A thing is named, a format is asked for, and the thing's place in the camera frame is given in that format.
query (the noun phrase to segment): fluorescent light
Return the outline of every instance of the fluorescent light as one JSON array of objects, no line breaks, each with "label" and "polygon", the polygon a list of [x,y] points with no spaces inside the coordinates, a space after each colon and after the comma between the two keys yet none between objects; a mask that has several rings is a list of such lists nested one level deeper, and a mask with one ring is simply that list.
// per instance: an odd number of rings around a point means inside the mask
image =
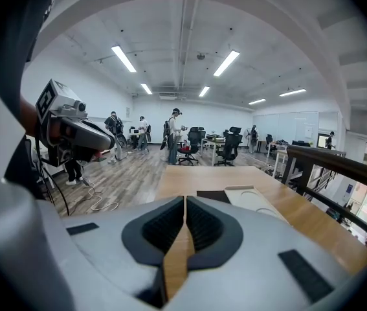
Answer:
[{"label": "fluorescent light", "polygon": [[259,100],[255,100],[253,102],[250,102],[249,105],[253,105],[253,104],[257,104],[259,102],[263,102],[263,101],[266,101],[267,99],[259,99]]},{"label": "fluorescent light", "polygon": [[239,53],[232,51],[227,58],[222,62],[218,69],[216,69],[214,76],[221,76],[225,69],[238,57]]},{"label": "fluorescent light", "polygon": [[129,61],[129,59],[127,59],[127,56],[123,53],[123,51],[120,48],[120,46],[114,46],[111,49],[118,56],[118,58],[121,60],[121,62],[124,63],[124,65],[127,67],[127,69],[129,69],[129,71],[131,73],[135,73],[136,72],[136,69],[134,69],[134,67],[131,64],[131,62]]},{"label": "fluorescent light", "polygon": [[205,95],[205,93],[209,90],[210,86],[205,86],[201,92],[201,94],[199,95],[199,97],[203,97]]},{"label": "fluorescent light", "polygon": [[143,89],[146,90],[148,95],[152,95],[152,93],[151,93],[151,91],[150,91],[150,89],[149,89],[149,87],[147,86],[146,83],[141,83],[141,86],[143,87]]},{"label": "fluorescent light", "polygon": [[295,95],[296,93],[300,93],[300,92],[306,92],[306,89],[301,89],[301,90],[296,90],[296,91],[281,93],[280,97],[285,97],[285,96],[289,96],[289,95]]}]

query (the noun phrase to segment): white shirt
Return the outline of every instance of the white shirt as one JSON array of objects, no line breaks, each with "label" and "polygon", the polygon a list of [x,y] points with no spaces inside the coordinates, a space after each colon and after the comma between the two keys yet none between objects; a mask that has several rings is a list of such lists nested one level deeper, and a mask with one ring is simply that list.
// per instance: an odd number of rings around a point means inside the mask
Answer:
[{"label": "white shirt", "polygon": [[140,133],[146,133],[146,130],[147,130],[147,127],[148,127],[148,123],[145,119],[143,119],[142,121],[140,121],[140,128],[139,128],[139,131]]},{"label": "white shirt", "polygon": [[176,127],[176,118],[171,117],[169,119],[169,129],[170,129],[170,135],[177,135],[177,132],[180,131],[181,128]]}]

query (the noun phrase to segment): black pants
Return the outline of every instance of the black pants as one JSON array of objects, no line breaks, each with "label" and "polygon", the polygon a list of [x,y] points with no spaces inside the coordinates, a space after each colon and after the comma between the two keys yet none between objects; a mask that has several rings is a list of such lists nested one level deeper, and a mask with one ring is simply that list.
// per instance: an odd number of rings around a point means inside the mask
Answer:
[{"label": "black pants", "polygon": [[70,182],[81,177],[81,166],[74,159],[67,161],[65,168],[67,169],[68,180]]}]

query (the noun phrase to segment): white ceiling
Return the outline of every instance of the white ceiling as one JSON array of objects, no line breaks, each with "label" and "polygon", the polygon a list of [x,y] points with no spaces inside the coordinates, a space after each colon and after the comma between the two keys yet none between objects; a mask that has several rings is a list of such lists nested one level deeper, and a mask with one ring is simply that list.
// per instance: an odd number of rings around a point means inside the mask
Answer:
[{"label": "white ceiling", "polygon": [[[367,110],[367,23],[348,0],[283,0],[320,29],[348,88],[353,109]],[[330,96],[309,59],[266,22],[207,0],[138,0],[113,6],[79,22],[56,40],[69,54],[138,96],[184,93],[187,98],[256,108],[298,98]],[[130,73],[113,54],[120,45],[135,66]],[[214,71],[230,50],[238,59],[221,75]],[[198,60],[199,53],[205,55]],[[204,98],[198,94],[210,86]],[[280,98],[287,88],[304,95]]]}]

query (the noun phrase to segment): white cable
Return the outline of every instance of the white cable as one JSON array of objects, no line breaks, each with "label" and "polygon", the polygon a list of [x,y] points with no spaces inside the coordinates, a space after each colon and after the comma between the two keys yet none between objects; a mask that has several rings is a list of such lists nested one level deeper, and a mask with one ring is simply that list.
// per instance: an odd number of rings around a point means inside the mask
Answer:
[{"label": "white cable", "polygon": [[83,177],[84,180],[86,180],[88,182],[88,184],[93,185],[89,190],[88,190],[88,194],[91,196],[91,198],[95,197],[95,198],[100,198],[98,202],[96,202],[93,206],[90,207],[90,209],[92,211],[101,211],[102,209],[105,209],[111,205],[116,205],[116,207],[114,209],[111,209],[110,211],[114,211],[117,207],[118,207],[118,203],[117,202],[113,202],[113,203],[108,203],[106,206],[100,207],[99,209],[96,209],[95,207],[97,206],[98,203],[100,203],[103,200],[103,197],[96,195],[96,191],[95,191],[95,183],[91,182],[90,179],[87,179],[85,177]]}]

